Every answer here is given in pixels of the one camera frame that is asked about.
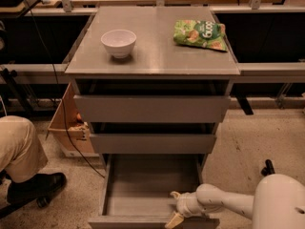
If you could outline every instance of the cabinet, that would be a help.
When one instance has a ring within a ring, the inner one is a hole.
[[[179,47],[175,20],[214,20],[208,8],[100,8],[66,73],[91,143],[107,175],[92,228],[163,228],[175,201],[193,191],[230,103],[238,69],[230,52]],[[132,54],[106,54],[101,35],[114,29],[137,35]],[[212,219],[181,226],[215,228]]]

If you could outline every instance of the black shoe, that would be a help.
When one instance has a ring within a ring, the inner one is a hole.
[[[9,186],[7,201],[10,204],[15,204],[41,197],[53,197],[65,186],[66,182],[66,176],[62,173],[37,174],[22,183],[12,181]]]

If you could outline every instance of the person's leg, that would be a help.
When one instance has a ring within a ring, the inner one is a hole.
[[[34,125],[23,117],[0,118],[0,170],[14,182],[29,180],[48,160]]]

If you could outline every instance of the green chip bag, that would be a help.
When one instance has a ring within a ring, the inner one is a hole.
[[[228,48],[223,40],[225,30],[224,24],[212,21],[177,20],[173,40],[180,45],[226,52]]]

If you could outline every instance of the black cable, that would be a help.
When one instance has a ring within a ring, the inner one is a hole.
[[[49,52],[49,50],[48,50],[48,47],[46,46],[46,44],[45,44],[45,42],[44,42],[44,40],[43,40],[43,38],[42,38],[42,36],[41,36],[40,30],[39,30],[39,28],[38,28],[38,26],[37,26],[35,17],[34,17],[34,15],[33,15],[32,11],[31,11],[31,7],[30,7],[30,4],[29,4],[28,0],[24,0],[24,1],[27,3],[27,6],[29,7],[30,15],[31,15],[31,18],[32,18],[32,20],[33,20],[33,22],[34,22],[34,25],[35,25],[35,28],[36,28],[36,30],[37,30],[39,39],[40,39],[40,41],[41,41],[41,43],[42,43],[42,45],[43,45],[43,47],[44,47],[44,49],[45,49],[45,51],[46,51],[48,57],[49,57],[49,60],[51,61],[51,64],[52,64],[52,67],[53,67],[53,71],[54,71],[54,75],[55,75],[55,79],[56,79],[56,85],[57,85],[58,91],[59,91],[59,93],[60,93],[61,91],[60,91],[60,86],[59,86],[59,81],[58,81],[58,75],[57,75],[55,66],[54,66],[54,64],[53,64],[51,54],[50,54],[50,52]],[[100,175],[101,177],[105,178],[105,176],[103,176],[102,174],[100,174],[100,173],[99,173],[99,172],[98,172],[98,171],[88,162],[88,160],[84,157],[84,155],[79,151],[79,149],[78,149],[78,148],[74,145],[74,143],[72,142],[71,136],[70,136],[69,131],[68,131],[67,122],[66,122],[66,107],[65,107],[65,103],[64,103],[64,100],[63,100],[63,99],[61,99],[61,103],[62,103],[62,105],[63,105],[63,111],[64,111],[63,116],[64,116],[64,123],[65,123],[65,131],[66,131],[66,134],[67,134],[67,136],[68,136],[68,138],[69,138],[69,141],[70,141],[71,145],[72,145],[72,146],[74,147],[74,149],[84,158],[84,160],[89,164],[89,166],[90,166],[98,175]]]

